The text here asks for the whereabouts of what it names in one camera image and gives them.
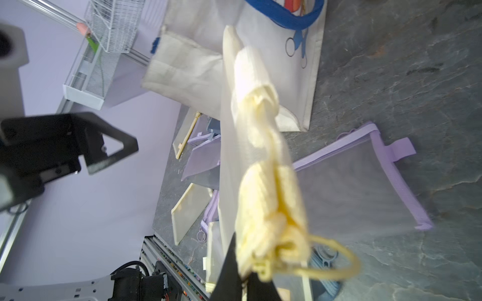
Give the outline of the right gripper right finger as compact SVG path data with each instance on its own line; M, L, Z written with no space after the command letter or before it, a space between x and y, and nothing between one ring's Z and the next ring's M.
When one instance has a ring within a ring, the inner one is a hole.
M281 301L272 282L262 282L257 273L251 273L247 280L248 301Z

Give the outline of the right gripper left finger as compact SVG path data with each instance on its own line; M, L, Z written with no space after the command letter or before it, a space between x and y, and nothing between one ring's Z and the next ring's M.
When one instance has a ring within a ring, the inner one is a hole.
M235 254L236 233L233 234L211 301L241 301L242 281Z

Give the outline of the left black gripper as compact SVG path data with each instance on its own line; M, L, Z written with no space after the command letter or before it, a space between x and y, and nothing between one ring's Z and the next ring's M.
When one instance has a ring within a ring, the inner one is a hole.
M43 194L45 185L81 171L90 175L139 151L138 140L92 112L1 122L1 210Z

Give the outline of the purple mesh pouch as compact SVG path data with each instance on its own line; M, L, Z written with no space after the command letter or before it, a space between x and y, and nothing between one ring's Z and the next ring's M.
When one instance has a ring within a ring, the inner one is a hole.
M193 148L184 168L182 181L219 167L221 162L221 135Z
M415 153L407 137L386 145L369 122L296 161L309 232L350 243L431 230L433 222L395 165Z

